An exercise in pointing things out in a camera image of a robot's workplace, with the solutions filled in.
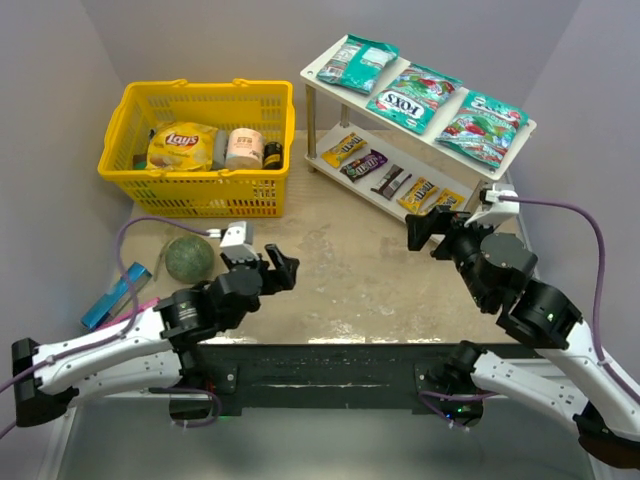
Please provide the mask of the purple M&M's bag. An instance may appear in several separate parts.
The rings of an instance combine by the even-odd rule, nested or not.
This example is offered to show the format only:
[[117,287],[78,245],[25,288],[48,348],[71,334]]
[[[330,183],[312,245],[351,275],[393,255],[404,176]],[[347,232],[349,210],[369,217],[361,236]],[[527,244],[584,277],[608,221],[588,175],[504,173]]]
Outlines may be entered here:
[[340,169],[340,172],[351,182],[356,182],[382,167],[387,162],[388,158],[384,154],[371,149],[368,154],[346,164]]

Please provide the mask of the brown chocolate bar wrapper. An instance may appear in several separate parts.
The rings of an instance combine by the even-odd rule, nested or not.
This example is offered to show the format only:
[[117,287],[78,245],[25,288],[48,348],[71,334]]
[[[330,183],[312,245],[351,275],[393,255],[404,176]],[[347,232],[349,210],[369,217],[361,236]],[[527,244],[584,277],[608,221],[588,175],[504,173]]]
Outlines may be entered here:
[[411,172],[393,164],[382,179],[373,188],[371,188],[370,191],[382,196],[386,200],[391,200],[399,188],[411,177]]

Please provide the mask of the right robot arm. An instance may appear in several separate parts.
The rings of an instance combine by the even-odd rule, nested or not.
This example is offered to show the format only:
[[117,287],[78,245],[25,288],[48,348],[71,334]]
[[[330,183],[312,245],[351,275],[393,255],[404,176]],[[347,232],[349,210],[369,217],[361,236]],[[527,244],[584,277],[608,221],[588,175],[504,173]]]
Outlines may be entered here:
[[455,264],[474,303],[519,344],[541,355],[570,380],[562,385],[460,342],[426,373],[433,397],[456,402],[504,395],[555,420],[592,457],[618,469],[639,467],[639,402],[618,380],[625,375],[597,351],[594,327],[557,288],[534,278],[536,255],[514,234],[483,225],[468,212],[437,206],[405,218],[407,245],[421,250],[433,235],[436,260]]

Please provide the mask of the yellow M&M's bag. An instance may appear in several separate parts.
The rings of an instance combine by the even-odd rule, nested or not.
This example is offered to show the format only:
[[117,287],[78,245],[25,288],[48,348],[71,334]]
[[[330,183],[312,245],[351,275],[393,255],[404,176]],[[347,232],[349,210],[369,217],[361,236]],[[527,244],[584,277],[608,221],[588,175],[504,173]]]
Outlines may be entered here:
[[436,206],[445,206],[449,207],[451,210],[456,210],[458,207],[464,204],[465,200],[465,196],[450,189],[443,189],[436,200],[431,203],[429,208],[432,209]]
[[351,132],[336,145],[321,154],[321,158],[333,168],[339,168],[353,153],[364,148],[368,142],[356,132]]
[[409,213],[417,214],[425,201],[438,190],[437,185],[425,177],[419,177],[410,189],[397,200],[397,203]]

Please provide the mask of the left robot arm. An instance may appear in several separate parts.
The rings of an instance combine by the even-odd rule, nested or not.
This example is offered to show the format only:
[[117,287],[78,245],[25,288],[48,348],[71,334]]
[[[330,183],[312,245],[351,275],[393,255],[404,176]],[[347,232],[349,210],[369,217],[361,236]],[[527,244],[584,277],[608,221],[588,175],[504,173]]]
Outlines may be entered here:
[[15,424],[46,424],[71,407],[102,396],[151,389],[206,394],[199,342],[235,329],[260,299],[296,284],[299,260],[276,245],[267,259],[224,261],[227,272],[174,292],[128,322],[55,344],[31,338],[11,346]]

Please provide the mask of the Fox's mint blossom candy bag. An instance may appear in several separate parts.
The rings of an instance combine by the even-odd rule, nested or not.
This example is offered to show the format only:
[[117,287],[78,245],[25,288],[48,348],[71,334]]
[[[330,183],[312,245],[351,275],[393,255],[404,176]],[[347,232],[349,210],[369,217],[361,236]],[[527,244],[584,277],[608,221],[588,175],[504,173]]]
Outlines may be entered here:
[[410,63],[367,104],[367,109],[393,123],[422,134],[437,110],[463,81],[429,67]]

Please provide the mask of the teal candy bag back side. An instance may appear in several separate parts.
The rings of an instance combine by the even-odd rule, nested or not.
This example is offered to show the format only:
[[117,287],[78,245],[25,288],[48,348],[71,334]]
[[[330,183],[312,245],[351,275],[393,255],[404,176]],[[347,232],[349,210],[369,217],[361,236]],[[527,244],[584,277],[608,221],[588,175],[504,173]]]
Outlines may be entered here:
[[368,95],[376,86],[382,70],[398,55],[399,48],[395,45],[348,34],[316,78]]

